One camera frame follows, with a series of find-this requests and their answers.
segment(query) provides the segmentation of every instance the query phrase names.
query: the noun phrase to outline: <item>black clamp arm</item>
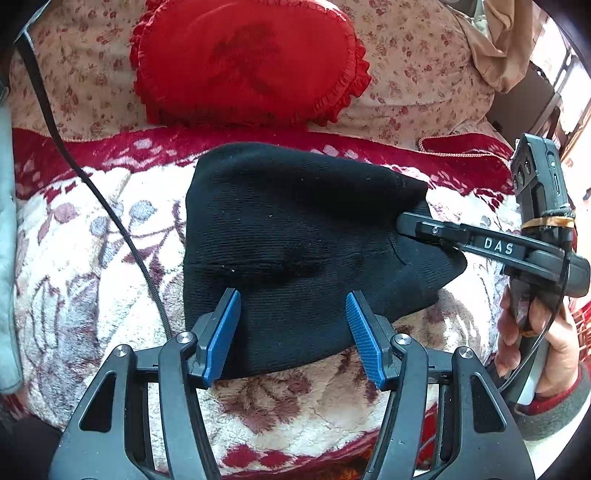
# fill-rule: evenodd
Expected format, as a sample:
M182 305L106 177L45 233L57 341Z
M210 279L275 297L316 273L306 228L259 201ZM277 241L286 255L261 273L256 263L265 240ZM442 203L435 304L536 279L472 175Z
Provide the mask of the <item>black clamp arm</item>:
M416 478L534 480L509 408L470 348L425 349L373 314L360 291L347 296L346 315L368 378L391 390L363 480L413 478L428 384L440 389L434 466Z
M240 317L238 291L227 288L215 311L162 347L117 346L76 407L54 455L50 480L216 480L197 392L222 373ZM154 468L148 383L160 384L169 476Z

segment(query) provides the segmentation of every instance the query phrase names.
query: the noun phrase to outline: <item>hand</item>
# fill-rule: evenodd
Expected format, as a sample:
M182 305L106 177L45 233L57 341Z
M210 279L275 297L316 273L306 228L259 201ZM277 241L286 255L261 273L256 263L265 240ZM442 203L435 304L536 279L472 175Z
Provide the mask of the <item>hand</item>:
M499 329L499 351L495 357L496 371L500 377L514 370L521 361L519 347L515 345L519 329L510 311L511 298L506 287L501 300L503 312L497 323ZM541 333L550 320L552 312L540 300L530 305L530 323L536 333ZM535 391L543 397L553 397L574 385L579 376L579 338L573 316L565 305L546 334L550 343L544 372Z

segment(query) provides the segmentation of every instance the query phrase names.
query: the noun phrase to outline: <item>black knit beanie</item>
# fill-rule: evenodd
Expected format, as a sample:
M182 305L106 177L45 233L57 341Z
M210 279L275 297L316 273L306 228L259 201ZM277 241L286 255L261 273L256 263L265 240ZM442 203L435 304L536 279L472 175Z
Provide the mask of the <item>black knit beanie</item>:
M203 154L187 192L186 327L226 287L242 313L222 378L297 367L353 344L345 297L394 322L437 301L463 254L399 235L427 185L385 167L257 143Z

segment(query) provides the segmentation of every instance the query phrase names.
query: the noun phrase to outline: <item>red heart-shaped pillow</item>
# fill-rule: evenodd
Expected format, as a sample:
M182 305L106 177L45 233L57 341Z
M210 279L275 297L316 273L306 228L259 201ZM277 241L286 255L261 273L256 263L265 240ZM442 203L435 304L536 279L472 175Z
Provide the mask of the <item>red heart-shaped pillow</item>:
M336 122L371 80L353 25L325 0L148 0L131 37L155 124Z

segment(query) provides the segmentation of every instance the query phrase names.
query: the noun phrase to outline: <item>floral bedsheet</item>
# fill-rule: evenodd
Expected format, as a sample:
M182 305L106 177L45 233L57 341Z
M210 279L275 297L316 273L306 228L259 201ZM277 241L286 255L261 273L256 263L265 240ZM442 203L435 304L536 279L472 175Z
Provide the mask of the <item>floral bedsheet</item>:
M506 166L511 152L479 134L421 143L439 153L330 134L262 130L158 128L71 142L70 152L129 229L175 332L184 326L184 197L194 166L202 152L244 140L370 161L422 179L430 185L431 211L442 220L505 231L519 225ZM30 412L64 428L115 346L162 345L164 331L120 234L53 143L21 129L14 130L14 143L19 198L15 316L25 376L17 398ZM484 361L495 344L492 326L506 280L494 262L467 256L467 271L440 291L436 305L395 326L433 348L470 345ZM293 370L218 381L200 391L199 399L222 473L249 478L264 472L301 475L300 469L366 455L387 395L368 381L350 348ZM435 402L436 393L430 391L420 466L427 466L433 447ZM150 425L155 461L165 471L157 388L150 391Z

